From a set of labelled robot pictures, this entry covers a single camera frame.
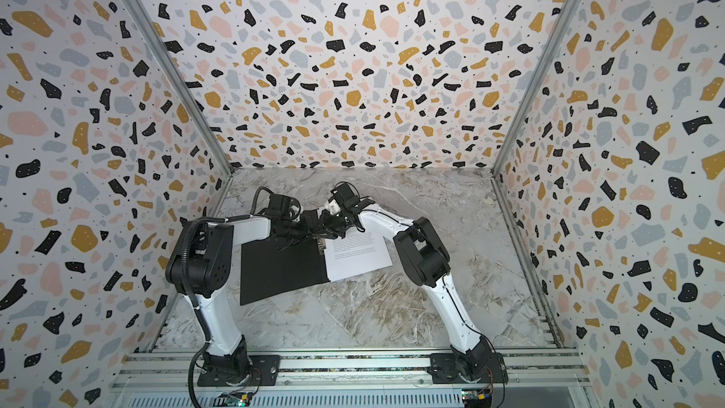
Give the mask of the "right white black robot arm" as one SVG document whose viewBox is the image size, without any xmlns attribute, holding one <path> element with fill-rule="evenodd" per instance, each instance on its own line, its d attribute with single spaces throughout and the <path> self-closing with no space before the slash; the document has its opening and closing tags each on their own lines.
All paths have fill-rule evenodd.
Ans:
<svg viewBox="0 0 725 408">
<path fill-rule="evenodd" d="M 352 184 L 341 181 L 319 213 L 316 231 L 340 243 L 353 230 L 391 241 L 404 273 L 429 297 L 449 337 L 454 378 L 468 383 L 508 382 L 505 364 L 491 340 L 468 315 L 451 275 L 450 256 L 429 219 L 391 213 Z"/>
</svg>

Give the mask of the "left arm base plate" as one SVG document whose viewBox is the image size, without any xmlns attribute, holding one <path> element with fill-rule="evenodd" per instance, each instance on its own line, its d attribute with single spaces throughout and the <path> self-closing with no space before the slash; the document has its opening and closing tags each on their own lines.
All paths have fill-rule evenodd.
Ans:
<svg viewBox="0 0 725 408">
<path fill-rule="evenodd" d="M 204 371 L 196 385 L 200 387 L 247 386 L 256 388 L 274 386 L 277 383 L 281 357 L 273 354 L 239 357 L 214 356 L 206 358 Z"/>
</svg>

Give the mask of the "aluminium corner post right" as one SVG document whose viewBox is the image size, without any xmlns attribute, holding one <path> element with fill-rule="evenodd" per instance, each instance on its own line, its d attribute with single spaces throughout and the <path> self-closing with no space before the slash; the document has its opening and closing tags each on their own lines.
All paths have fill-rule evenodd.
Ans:
<svg viewBox="0 0 725 408">
<path fill-rule="evenodd" d="M 531 82 L 529 83 L 529 86 L 522 98 L 522 103 L 511 121 L 509 132 L 504 139 L 500 152 L 498 153 L 498 157 L 493 165 L 492 176 L 494 179 L 497 179 L 504 170 L 506 159 L 515 146 L 517 134 L 524 127 L 524 121 L 532 110 L 534 100 L 542 87 L 551 64 L 553 64 L 554 59 L 557 57 L 560 44 L 566 36 L 568 26 L 570 25 L 580 2 L 581 0 L 565 0 L 562 5 L 559 17 L 557 18 L 547 44 L 544 46 L 541 58 L 538 60 L 534 73 L 532 74 Z"/>
</svg>

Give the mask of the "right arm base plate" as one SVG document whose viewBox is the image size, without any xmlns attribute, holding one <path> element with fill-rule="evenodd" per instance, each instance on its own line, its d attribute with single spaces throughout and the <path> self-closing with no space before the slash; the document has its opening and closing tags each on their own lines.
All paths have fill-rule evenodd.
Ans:
<svg viewBox="0 0 725 408">
<path fill-rule="evenodd" d="M 497 352 L 485 352 L 480 357 L 458 352 L 432 353 L 426 372 L 435 385 L 509 383 L 503 356 Z"/>
</svg>

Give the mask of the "aluminium corner post left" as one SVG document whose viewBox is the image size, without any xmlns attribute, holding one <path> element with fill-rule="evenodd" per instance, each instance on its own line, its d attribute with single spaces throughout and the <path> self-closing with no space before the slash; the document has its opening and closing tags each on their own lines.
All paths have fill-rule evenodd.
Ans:
<svg viewBox="0 0 725 408">
<path fill-rule="evenodd" d="M 215 139 L 213 132 L 211 131 L 211 127 L 207 123 L 202 111 L 198 108 L 191 90 L 181 77 L 177 66 L 170 57 L 170 53 L 167 51 L 164 41 L 162 41 L 162 37 L 160 37 L 156 32 L 152 20 L 147 14 L 141 0 L 121 0 L 121 2 L 134 20 L 139 32 L 141 32 L 145 38 L 149 50 L 160 64 L 160 67 L 162 68 L 164 75 L 168 78 L 171 87 L 180 96 L 181 102 L 188 111 L 196 129 L 209 147 L 211 156 L 217 160 L 224 177 L 229 179 L 233 175 L 232 166 L 227 160 L 221 145 Z"/>
</svg>

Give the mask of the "white text paper sheet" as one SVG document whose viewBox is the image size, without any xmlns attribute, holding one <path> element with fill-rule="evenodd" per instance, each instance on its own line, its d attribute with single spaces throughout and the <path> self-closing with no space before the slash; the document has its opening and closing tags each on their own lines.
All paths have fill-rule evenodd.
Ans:
<svg viewBox="0 0 725 408">
<path fill-rule="evenodd" d="M 384 238 L 375 232 L 352 230 L 345 238 L 325 239 L 324 245 L 330 281 L 341 281 L 392 266 Z"/>
</svg>

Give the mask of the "aluminium corner post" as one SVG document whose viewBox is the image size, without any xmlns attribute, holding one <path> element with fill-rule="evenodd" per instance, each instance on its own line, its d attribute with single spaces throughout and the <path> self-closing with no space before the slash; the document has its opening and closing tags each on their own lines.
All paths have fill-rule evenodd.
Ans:
<svg viewBox="0 0 725 408">
<path fill-rule="evenodd" d="M 531 82 L 529 83 L 529 86 L 522 98 L 522 103 L 511 121 L 509 132 L 504 139 L 500 152 L 498 153 L 498 157 L 493 165 L 492 176 L 494 179 L 497 179 L 504 170 L 506 159 L 515 146 L 517 134 L 524 127 L 524 121 L 532 110 L 534 100 L 542 87 L 551 64 L 553 64 L 554 59 L 557 57 L 560 44 L 566 36 L 568 26 L 570 25 L 580 2 L 581 0 L 565 0 L 562 5 L 559 17 L 557 18 L 547 44 L 544 46 L 541 58 L 538 60 L 534 73 L 532 74 Z"/>
<path fill-rule="evenodd" d="M 181 102 L 188 111 L 196 129 L 209 147 L 211 156 L 217 160 L 224 177 L 229 179 L 233 175 L 232 166 L 227 160 L 221 145 L 215 139 L 213 132 L 211 131 L 211 127 L 207 123 L 202 111 L 198 108 L 191 90 L 181 77 L 177 66 L 170 57 L 170 53 L 167 51 L 164 41 L 162 41 L 162 37 L 160 37 L 156 32 L 152 20 L 147 14 L 141 0 L 121 0 L 121 2 L 134 20 L 139 32 L 141 32 L 145 38 L 149 50 L 160 64 L 160 67 L 162 68 L 164 75 L 168 78 L 171 87 L 180 96 Z"/>
</svg>

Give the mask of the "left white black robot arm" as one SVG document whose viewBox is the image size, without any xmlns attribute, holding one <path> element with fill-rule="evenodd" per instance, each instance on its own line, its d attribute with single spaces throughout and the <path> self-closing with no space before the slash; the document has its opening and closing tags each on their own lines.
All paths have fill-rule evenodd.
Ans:
<svg viewBox="0 0 725 408">
<path fill-rule="evenodd" d="M 204 337 L 194 364 L 201 386 L 273 385 L 278 357 L 249 357 L 236 326 L 228 281 L 234 255 L 241 256 L 240 302 L 266 298 L 327 281 L 318 246 L 318 213 L 298 201 L 273 194 L 260 213 L 202 217 L 184 225 L 165 277 L 191 304 Z"/>
</svg>

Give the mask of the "right circuit board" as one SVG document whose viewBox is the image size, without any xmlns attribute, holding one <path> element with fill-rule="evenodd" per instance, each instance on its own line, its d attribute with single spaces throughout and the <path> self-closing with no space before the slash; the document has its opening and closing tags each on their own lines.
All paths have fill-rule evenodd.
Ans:
<svg viewBox="0 0 725 408">
<path fill-rule="evenodd" d="M 491 408 L 492 390 L 490 388 L 463 390 L 462 401 L 464 408 Z"/>
</svg>

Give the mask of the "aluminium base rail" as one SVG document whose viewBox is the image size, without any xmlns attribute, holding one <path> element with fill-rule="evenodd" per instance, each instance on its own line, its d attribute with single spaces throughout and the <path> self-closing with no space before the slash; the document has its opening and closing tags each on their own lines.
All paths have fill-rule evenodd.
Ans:
<svg viewBox="0 0 725 408">
<path fill-rule="evenodd" d="M 223 393 L 253 394 L 249 407 L 464 407 L 462 391 L 492 390 L 492 407 L 596 407 L 577 352 L 502 349 L 509 383 L 435 385 L 426 372 L 443 349 L 289 349 L 277 383 L 200 387 L 188 377 L 191 353 L 135 353 L 111 386 L 109 407 L 215 407 Z"/>
</svg>

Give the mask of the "left green circuit board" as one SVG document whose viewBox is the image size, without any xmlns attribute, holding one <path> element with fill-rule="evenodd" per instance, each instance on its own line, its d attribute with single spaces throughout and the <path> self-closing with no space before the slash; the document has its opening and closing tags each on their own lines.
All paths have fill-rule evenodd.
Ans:
<svg viewBox="0 0 725 408">
<path fill-rule="evenodd" d="M 249 407 L 253 394 L 249 392 L 231 392 L 221 394 L 215 401 L 215 407 Z"/>
</svg>

